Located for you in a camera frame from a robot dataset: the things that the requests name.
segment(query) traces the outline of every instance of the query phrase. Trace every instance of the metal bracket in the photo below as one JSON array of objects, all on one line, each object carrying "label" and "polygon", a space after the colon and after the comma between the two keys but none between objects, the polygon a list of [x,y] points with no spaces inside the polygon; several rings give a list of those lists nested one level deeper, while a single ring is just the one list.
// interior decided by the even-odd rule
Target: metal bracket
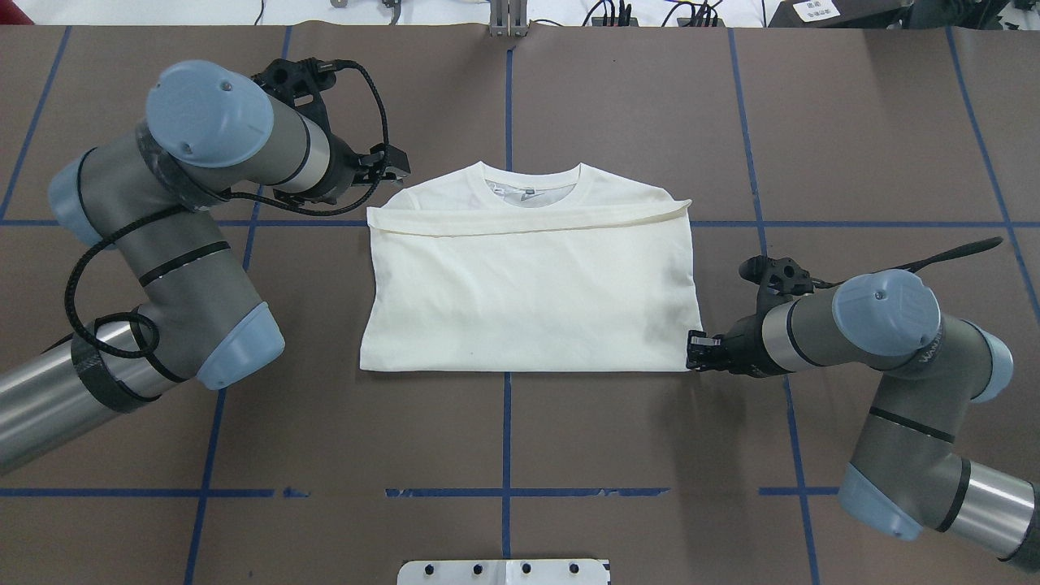
[{"label": "metal bracket", "polygon": [[492,36],[527,36],[527,0],[491,0]]},{"label": "metal bracket", "polygon": [[397,585],[609,585],[610,561],[599,559],[411,561]]}]

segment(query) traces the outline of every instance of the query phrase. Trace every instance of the folded white fabric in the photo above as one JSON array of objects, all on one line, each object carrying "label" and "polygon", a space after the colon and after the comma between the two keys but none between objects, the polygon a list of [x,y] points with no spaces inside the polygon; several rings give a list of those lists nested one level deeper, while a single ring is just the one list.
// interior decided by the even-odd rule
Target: folded white fabric
[{"label": "folded white fabric", "polygon": [[682,372],[700,329],[686,207],[587,164],[478,162],[368,209],[361,368]]}]

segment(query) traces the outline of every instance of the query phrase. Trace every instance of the folded shirt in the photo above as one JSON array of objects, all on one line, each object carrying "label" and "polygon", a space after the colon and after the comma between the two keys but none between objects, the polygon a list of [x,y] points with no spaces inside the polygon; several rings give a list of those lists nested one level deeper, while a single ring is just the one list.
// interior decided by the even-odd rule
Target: folded shirt
[{"label": "folded shirt", "polygon": [[478,162],[368,209],[361,368],[683,372],[700,329],[686,207],[587,164]]}]

